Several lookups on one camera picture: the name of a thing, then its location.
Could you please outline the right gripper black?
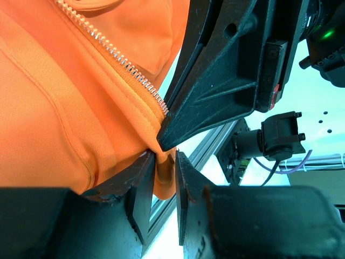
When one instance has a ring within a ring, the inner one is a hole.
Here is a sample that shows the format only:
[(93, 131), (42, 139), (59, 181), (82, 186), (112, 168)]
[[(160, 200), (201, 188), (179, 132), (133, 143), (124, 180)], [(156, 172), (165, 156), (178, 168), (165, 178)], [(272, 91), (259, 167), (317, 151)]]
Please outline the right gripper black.
[(201, 98), (183, 113), (169, 113), (157, 135), (164, 151), (215, 126), (249, 115), (268, 112), (281, 99), (291, 74), (309, 1), (269, 1), (256, 4), (241, 35), (220, 60), (230, 62), (230, 73), (202, 86)]

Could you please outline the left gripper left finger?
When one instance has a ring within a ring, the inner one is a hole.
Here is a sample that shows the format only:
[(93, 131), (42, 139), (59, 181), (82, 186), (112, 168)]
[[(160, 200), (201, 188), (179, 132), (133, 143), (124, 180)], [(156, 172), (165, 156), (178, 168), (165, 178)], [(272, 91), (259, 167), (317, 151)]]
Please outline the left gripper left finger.
[(155, 154), (79, 195), (1, 189), (1, 258), (140, 258), (147, 243)]

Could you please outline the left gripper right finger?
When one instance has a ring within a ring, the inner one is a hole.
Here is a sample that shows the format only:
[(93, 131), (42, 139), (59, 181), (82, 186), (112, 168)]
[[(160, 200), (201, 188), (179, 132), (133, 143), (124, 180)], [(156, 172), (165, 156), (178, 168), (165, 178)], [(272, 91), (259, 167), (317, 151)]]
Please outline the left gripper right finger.
[(344, 258), (344, 224), (308, 186), (205, 186), (186, 227), (185, 258)]

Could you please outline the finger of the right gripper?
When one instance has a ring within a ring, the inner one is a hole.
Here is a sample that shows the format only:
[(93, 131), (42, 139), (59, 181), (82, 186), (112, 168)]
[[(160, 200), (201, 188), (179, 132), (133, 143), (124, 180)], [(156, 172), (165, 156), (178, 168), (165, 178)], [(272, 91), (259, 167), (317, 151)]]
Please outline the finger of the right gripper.
[(244, 25), (255, 1), (191, 1), (188, 22), (175, 74), (166, 94), (169, 113), (183, 113), (201, 98), (202, 86), (211, 89), (215, 80), (230, 73), (227, 55), (238, 38), (247, 34)]

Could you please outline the orange zip jacket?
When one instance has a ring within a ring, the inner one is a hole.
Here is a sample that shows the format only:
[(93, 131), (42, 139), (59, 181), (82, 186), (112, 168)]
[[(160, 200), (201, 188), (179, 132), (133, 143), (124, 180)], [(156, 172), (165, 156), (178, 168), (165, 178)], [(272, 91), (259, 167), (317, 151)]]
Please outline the orange zip jacket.
[(189, 1), (1, 1), (1, 186), (83, 193), (156, 154), (154, 195), (175, 194), (157, 141), (159, 89)]

